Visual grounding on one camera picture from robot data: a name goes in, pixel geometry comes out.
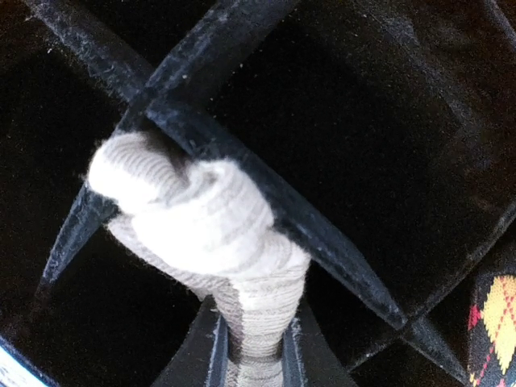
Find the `black glass-lid display case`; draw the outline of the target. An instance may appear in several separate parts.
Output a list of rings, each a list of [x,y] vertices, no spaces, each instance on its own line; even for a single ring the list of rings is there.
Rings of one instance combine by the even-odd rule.
[[[152,386],[198,314],[104,229],[116,129],[256,180],[357,386],[471,386],[476,279],[515,275],[514,2],[2,2],[4,386]]]

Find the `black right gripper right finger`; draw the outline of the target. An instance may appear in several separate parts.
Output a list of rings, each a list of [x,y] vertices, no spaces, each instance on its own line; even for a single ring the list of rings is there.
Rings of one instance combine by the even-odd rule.
[[[357,386],[329,348],[306,301],[283,335],[282,370],[284,386]]]

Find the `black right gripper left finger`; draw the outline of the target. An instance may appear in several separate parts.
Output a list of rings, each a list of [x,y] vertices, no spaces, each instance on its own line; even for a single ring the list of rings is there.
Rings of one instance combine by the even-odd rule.
[[[207,297],[182,345],[152,387],[223,387],[227,361],[227,323],[214,299]]]

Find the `tan brown sock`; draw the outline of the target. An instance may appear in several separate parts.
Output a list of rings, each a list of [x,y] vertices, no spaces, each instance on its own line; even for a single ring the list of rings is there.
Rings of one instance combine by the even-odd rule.
[[[228,386],[281,386],[282,337],[309,254],[274,227],[270,205],[229,159],[182,159],[149,132],[106,140],[87,183],[113,200],[108,231],[141,260],[212,297],[229,331]]]

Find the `red orange argyle sock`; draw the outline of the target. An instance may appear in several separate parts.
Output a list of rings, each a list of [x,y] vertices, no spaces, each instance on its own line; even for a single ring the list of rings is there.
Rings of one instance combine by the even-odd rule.
[[[486,273],[476,279],[468,316],[471,386],[515,385],[515,275]]]

